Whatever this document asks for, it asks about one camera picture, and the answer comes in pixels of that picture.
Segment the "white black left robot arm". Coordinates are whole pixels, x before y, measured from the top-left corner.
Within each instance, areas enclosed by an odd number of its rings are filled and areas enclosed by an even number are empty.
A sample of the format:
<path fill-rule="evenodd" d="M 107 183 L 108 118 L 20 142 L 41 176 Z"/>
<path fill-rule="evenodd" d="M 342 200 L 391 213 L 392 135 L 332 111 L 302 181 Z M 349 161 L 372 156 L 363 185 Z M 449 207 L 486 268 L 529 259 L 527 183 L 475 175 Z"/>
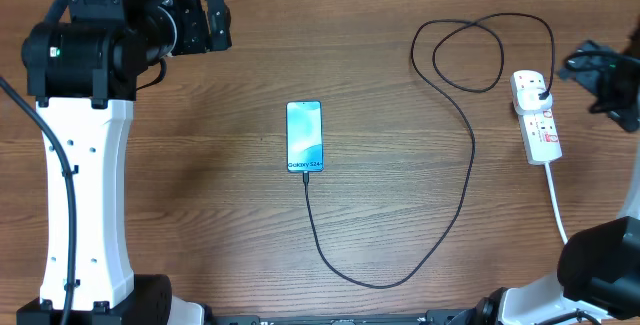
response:
<path fill-rule="evenodd" d="M 138 77 L 231 46 L 224 0 L 54 0 L 25 39 L 17 105 L 46 151 L 48 251 L 20 324 L 211 324 L 165 275 L 137 275 L 125 235 L 126 149 Z"/>

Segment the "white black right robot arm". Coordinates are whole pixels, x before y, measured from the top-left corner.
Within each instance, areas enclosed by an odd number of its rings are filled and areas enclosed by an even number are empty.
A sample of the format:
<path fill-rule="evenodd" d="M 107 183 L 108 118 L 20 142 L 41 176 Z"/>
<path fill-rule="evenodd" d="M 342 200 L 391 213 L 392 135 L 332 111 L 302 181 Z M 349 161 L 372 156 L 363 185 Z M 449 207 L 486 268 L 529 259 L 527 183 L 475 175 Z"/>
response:
<path fill-rule="evenodd" d="M 605 113 L 623 130 L 639 129 L 639 34 L 617 52 L 588 40 L 563 61 L 561 79 L 571 79 L 596 100 L 589 110 Z M 613 221 L 566 240 L 557 269 L 520 288 L 500 288 L 454 324 L 599 324 L 639 314 L 639 178 Z"/>

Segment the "blue smartphone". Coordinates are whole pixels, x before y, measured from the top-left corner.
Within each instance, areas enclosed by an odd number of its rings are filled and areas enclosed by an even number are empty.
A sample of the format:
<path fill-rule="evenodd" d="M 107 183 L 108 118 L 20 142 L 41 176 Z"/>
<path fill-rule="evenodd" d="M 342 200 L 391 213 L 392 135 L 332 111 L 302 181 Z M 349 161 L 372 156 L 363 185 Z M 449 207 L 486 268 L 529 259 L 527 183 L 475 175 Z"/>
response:
<path fill-rule="evenodd" d="M 287 170 L 292 173 L 324 169 L 322 105 L 317 100 L 286 105 Z"/>

